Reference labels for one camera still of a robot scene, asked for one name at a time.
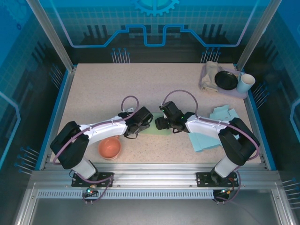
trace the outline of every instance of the vent slot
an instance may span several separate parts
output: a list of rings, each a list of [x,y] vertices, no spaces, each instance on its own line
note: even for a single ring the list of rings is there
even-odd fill
[[[98,198],[103,190],[87,199]],[[40,190],[38,198],[81,199],[85,190]],[[212,190],[108,190],[104,199],[212,199]]]

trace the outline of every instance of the blue trim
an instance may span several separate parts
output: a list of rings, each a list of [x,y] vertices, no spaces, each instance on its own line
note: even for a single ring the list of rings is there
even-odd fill
[[[191,30],[191,29],[185,29],[184,28],[184,24],[167,24],[164,26],[163,28],[163,41],[161,44],[149,44],[148,43],[148,40],[147,40],[147,30],[146,30],[146,27],[142,24],[131,24],[131,25],[125,25],[125,30],[117,30],[105,43],[104,45],[74,45],[72,40],[71,40],[71,37],[69,36],[68,32],[67,32],[67,29],[57,11],[57,8],[55,7],[54,5],[54,2],[53,0],[50,0],[50,3],[53,7],[53,10],[60,22],[60,25],[68,39],[68,42],[70,43],[70,45],[73,47],[73,48],[105,48],[107,47],[111,42],[112,40],[120,33],[129,33],[129,29],[130,28],[142,28],[143,29],[143,37],[144,37],[144,44],[145,46],[147,47],[162,47],[165,45],[166,43],[166,30],[167,28],[180,28],[180,32],[185,32],[185,33],[190,33],[191,35],[193,35],[204,47],[237,47],[240,45],[240,42],[242,41],[242,38],[244,37],[244,34],[248,28],[248,25],[253,17],[253,14],[254,12],[256,11],[256,8],[259,4],[260,0],[257,0],[256,4],[254,5],[252,11],[251,11],[251,14],[245,24],[245,27],[240,35],[240,38],[238,40],[238,42],[236,44],[206,44],[200,37],[199,35],[197,35],[197,33],[194,31],[194,30]]]
[[[266,150],[266,154],[267,154],[268,161],[269,161],[269,164],[270,164],[270,169],[271,170],[276,170],[274,159],[273,159],[273,156],[272,156],[272,153],[271,153],[268,141],[267,141],[266,134],[263,130],[263,125],[262,125],[261,119],[259,117],[258,110],[256,108],[255,101],[254,101],[251,90],[248,91],[248,95],[249,95],[249,99],[250,99],[250,102],[251,102],[251,105],[252,105],[252,108],[253,108],[253,111],[254,111],[254,116],[255,116],[255,119],[256,119],[256,122],[257,122],[257,125],[258,125],[258,129],[261,133],[262,142],[264,144],[264,148]]]
[[[47,146],[47,143],[49,141],[50,132],[51,132],[51,129],[52,129],[52,126],[53,126],[53,123],[54,123],[55,116],[57,114],[58,106],[60,105],[61,96],[62,96],[62,93],[63,93],[64,88],[66,86],[67,77],[68,77],[68,70],[66,70],[66,72],[65,72],[64,78],[63,78],[61,86],[60,86],[60,91],[58,92],[58,95],[57,95],[57,98],[56,98],[56,102],[55,102],[55,105],[54,105],[54,108],[53,108],[53,111],[52,111],[52,115],[51,115],[51,118],[50,118],[50,121],[49,121],[49,125],[48,125],[48,128],[47,128],[46,134],[45,134],[45,138],[44,138],[42,147],[41,147],[41,151],[40,151],[38,159],[37,159],[37,164],[36,164],[35,170],[39,170],[39,168],[42,164],[43,156],[46,152],[46,146]]]
[[[298,98],[296,101],[294,101],[294,103],[292,104],[292,108],[291,108],[291,113],[290,113],[290,121],[291,121],[291,124],[292,124],[292,127],[296,133],[296,136],[298,138],[298,141],[300,142],[300,133],[299,133],[299,130],[297,128],[297,125],[294,121],[294,114],[295,114],[295,108],[297,105],[300,104],[300,98]]]
[[[17,129],[18,129],[19,124],[21,122],[21,116],[20,116],[19,106],[18,106],[17,103],[15,103],[13,100],[11,100],[9,97],[7,97],[2,91],[0,91],[0,97],[4,98],[5,101],[7,101],[12,107],[15,108],[15,113],[17,115],[17,121],[15,123],[14,129],[10,134],[9,140],[8,140],[6,146],[5,146],[5,149],[4,149],[3,154],[1,156],[1,159],[0,159],[0,170],[1,170],[2,165],[4,163],[4,160],[6,158],[6,155],[8,153],[8,150],[10,148],[10,145],[13,142],[13,139],[15,137],[15,133],[17,132]]]

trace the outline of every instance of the orange bowl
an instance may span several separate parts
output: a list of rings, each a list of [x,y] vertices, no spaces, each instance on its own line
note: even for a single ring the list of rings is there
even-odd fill
[[[106,160],[114,160],[121,152],[121,143],[117,137],[108,137],[98,145],[100,156]]]

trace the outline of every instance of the purple tray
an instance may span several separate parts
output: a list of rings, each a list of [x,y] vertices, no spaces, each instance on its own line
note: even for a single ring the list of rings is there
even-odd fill
[[[233,69],[227,69],[227,68],[222,68],[221,66],[218,67],[218,72],[220,71],[228,71],[228,72],[231,72],[233,73],[234,75],[239,75],[240,74],[240,71],[236,71],[236,70],[233,70]],[[200,81],[199,81],[199,88],[201,88],[201,81],[202,81],[202,78],[206,75],[206,64],[202,67],[202,71],[201,71],[201,74],[200,74]],[[222,88],[217,88],[217,91],[218,93],[221,93],[221,94],[224,94],[224,95],[229,95],[229,96],[233,96],[233,97],[237,97],[237,98],[247,98],[248,96],[248,92],[246,93],[238,93],[236,88],[233,89],[233,90],[224,90]]]

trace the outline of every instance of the white cup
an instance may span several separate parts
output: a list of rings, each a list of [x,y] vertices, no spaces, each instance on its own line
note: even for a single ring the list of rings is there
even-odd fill
[[[255,84],[255,78],[250,74],[243,74],[239,78],[238,86],[236,90],[239,93],[247,92]]]

